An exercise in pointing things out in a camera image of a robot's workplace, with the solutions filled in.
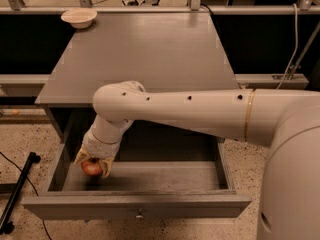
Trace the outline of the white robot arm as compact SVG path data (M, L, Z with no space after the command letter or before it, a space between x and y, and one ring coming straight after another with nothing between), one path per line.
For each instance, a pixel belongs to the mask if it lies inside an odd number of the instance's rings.
M127 81L93 95L94 123L75 161L108 176L124 132L136 120L245 141L269 149L257 240L320 240L320 93L234 89L149 93Z

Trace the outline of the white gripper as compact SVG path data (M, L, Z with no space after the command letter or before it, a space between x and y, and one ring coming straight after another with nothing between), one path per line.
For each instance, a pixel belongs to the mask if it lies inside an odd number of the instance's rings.
M84 135L82 146L74 159L74 165L79 165L90 157L101 159L99 163L103 170L102 177L107 178L111 173L114 158L117 155L119 148L120 142L111 144L104 143L88 131Z

